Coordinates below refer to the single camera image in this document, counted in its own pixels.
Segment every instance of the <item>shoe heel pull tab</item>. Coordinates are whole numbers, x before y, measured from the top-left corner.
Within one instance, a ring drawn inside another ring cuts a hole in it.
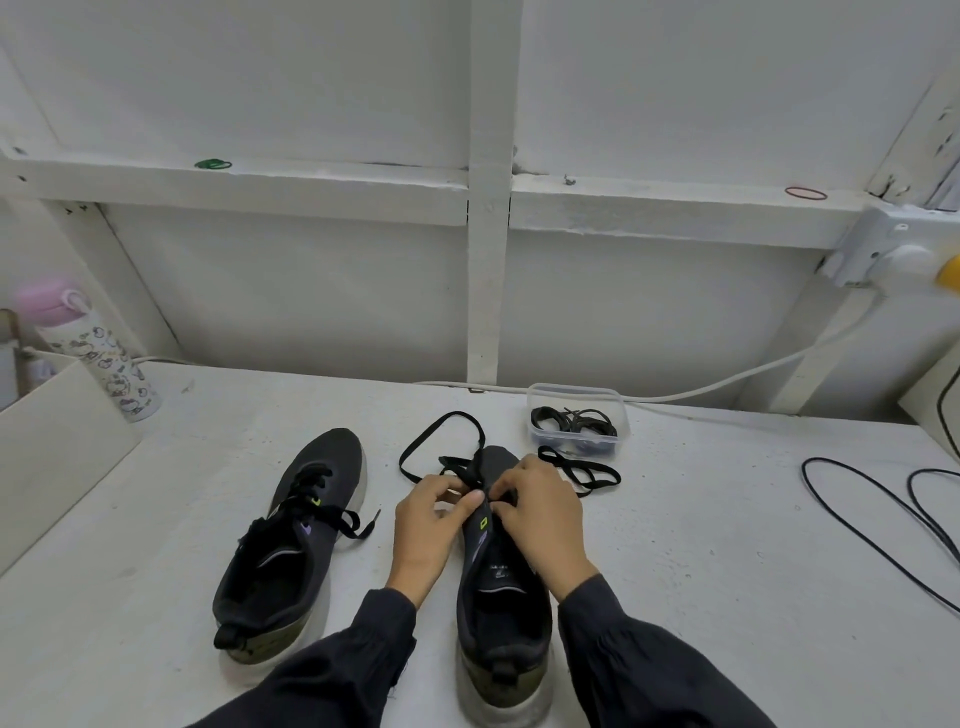
[[[517,681],[516,666],[510,660],[498,660],[491,670],[493,682],[497,685],[515,687]]]
[[[217,649],[243,649],[246,645],[247,639],[233,624],[221,624],[213,637],[213,646]]]

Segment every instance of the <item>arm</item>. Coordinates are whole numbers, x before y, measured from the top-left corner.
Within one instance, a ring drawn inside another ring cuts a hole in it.
[[[557,471],[527,455],[491,508],[560,602],[560,634],[577,699],[593,728],[773,728],[706,657],[669,632],[628,617],[584,550],[583,506]]]
[[[396,507],[394,562],[385,589],[367,593],[353,624],[298,652],[194,728],[359,728],[380,724],[417,641],[417,610],[444,570],[453,540],[483,493],[429,475]],[[457,501],[446,518],[439,500]]]
[[[730,726],[773,723],[690,645],[628,617],[597,574],[560,605],[577,699],[592,726]]]
[[[417,643],[416,621],[400,592],[370,591],[350,627],[301,650],[195,728],[379,725],[387,692]]]

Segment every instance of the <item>shoe heel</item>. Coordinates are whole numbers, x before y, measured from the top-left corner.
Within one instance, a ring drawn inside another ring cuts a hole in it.
[[[313,609],[303,625],[303,629],[294,638],[289,646],[282,652],[264,660],[262,663],[244,664],[236,662],[226,651],[220,653],[220,670],[227,680],[244,688],[252,688],[258,685],[263,678],[273,672],[274,668],[284,662],[295,652],[299,652],[309,644],[324,635],[326,629],[326,616],[330,612],[330,579],[324,579],[320,587],[320,593],[317,595],[317,601],[314,602]]]
[[[547,653],[547,666],[540,685],[530,697],[511,708],[491,705],[470,680],[467,664],[460,645],[456,645],[457,699],[464,715],[482,728],[530,728],[541,722],[553,703],[554,658],[553,646]]]

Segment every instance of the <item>plastic container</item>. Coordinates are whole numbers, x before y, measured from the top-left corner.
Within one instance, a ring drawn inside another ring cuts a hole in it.
[[[14,292],[17,311],[56,353],[76,357],[128,422],[150,417],[160,397],[87,297],[69,279],[40,280]]]
[[[540,422],[537,427],[532,415],[540,407],[552,407],[563,413],[568,410],[596,410],[585,415],[597,419],[602,419],[597,411],[602,412],[616,428],[616,435],[602,435],[590,429],[563,432],[549,420]],[[540,383],[527,390],[527,431],[537,447],[548,445],[564,455],[582,460],[613,459],[620,446],[630,437],[630,421],[623,398],[613,389]]]

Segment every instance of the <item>electrical outlet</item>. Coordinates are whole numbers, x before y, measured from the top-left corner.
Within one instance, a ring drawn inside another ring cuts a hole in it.
[[[960,213],[874,202],[830,254],[820,274],[837,286],[864,287],[874,282],[872,270],[876,273],[884,269],[889,275],[895,259],[908,259],[900,253],[886,257],[903,247],[914,254],[911,260],[916,259],[920,249],[929,251],[924,266],[933,270],[932,286],[936,271],[960,255]],[[877,268],[885,257],[883,265]]]

